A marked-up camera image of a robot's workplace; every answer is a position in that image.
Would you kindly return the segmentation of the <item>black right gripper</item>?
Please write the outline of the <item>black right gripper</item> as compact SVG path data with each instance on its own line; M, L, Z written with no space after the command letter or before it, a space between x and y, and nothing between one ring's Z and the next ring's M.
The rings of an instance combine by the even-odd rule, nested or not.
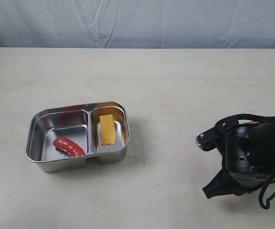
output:
M249 161L250 140L256 125L239 125L226 132L225 153L222 168L215 177L202 188L210 199L217 196L242 196L259 190L266 175Z

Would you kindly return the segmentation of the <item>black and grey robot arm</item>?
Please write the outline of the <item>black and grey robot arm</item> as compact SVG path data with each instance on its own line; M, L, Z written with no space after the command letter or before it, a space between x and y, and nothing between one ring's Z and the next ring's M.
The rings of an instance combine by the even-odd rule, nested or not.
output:
M235 114L217 121L195 142L222 156L221 170L203 188L207 198L265 191L275 183L275 116Z

